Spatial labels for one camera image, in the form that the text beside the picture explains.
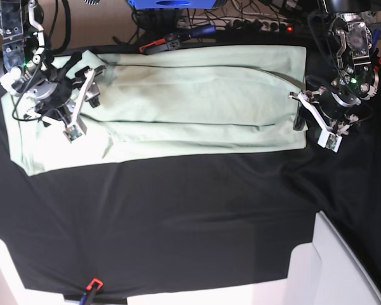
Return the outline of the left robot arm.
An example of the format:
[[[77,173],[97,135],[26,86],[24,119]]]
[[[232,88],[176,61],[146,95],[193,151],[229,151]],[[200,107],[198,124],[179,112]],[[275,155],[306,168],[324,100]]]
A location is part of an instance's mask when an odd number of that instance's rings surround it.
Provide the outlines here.
[[[342,137],[364,120],[354,108],[366,106],[378,92],[375,45],[379,33],[369,30],[364,19],[370,1],[319,1],[318,5],[308,15],[307,25],[311,27],[316,17],[321,19],[324,41],[318,34],[312,36],[335,76],[327,80],[308,75],[306,83],[313,89],[291,92],[289,97],[298,102],[294,129],[303,128],[302,111],[308,112],[320,128],[318,145],[337,152]]]

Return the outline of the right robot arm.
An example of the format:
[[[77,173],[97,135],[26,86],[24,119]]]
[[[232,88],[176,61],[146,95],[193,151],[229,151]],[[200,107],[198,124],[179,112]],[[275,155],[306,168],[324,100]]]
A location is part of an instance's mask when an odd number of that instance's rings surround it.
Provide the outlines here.
[[[43,20],[38,1],[0,2],[4,60],[0,84],[16,99],[11,113],[14,120],[42,121],[45,126],[59,124],[73,142],[87,131],[80,117],[83,104],[100,104],[95,79],[103,74],[105,66],[86,66],[73,78],[68,77],[83,54],[75,52],[63,66],[55,67],[54,56],[63,48],[51,47],[51,35],[45,34]]]

